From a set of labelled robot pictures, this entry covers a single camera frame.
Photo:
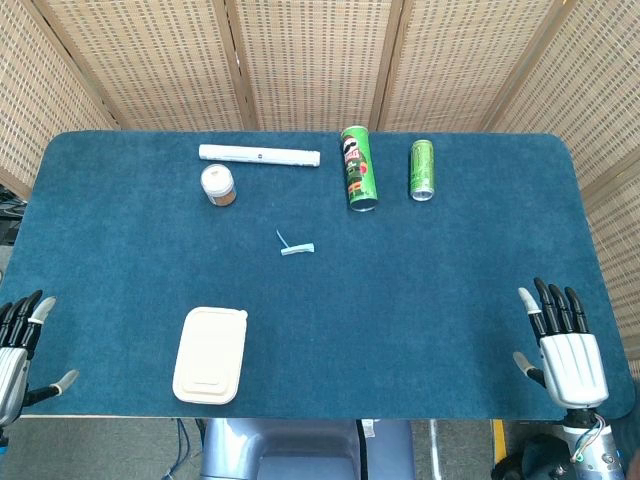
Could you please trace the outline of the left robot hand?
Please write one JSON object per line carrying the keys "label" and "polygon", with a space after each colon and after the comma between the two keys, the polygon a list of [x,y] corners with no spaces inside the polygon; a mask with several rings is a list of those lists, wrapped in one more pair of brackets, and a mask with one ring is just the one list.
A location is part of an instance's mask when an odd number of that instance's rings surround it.
{"label": "left robot hand", "polygon": [[56,304],[54,296],[42,295],[42,290],[36,290],[1,306],[1,430],[17,420],[24,407],[64,394],[79,376],[79,371],[72,369],[48,386],[28,389],[41,331]]}

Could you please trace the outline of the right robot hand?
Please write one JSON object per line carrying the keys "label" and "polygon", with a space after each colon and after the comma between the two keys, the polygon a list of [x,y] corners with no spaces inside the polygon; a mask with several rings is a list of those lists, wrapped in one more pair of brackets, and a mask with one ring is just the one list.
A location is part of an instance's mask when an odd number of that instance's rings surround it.
{"label": "right robot hand", "polygon": [[539,298],[524,287],[518,295],[524,305],[542,361],[534,366],[516,351],[519,370],[542,386],[552,401],[567,410],[595,409],[609,397],[597,339],[591,333],[583,304],[570,287],[560,289],[534,279]]}

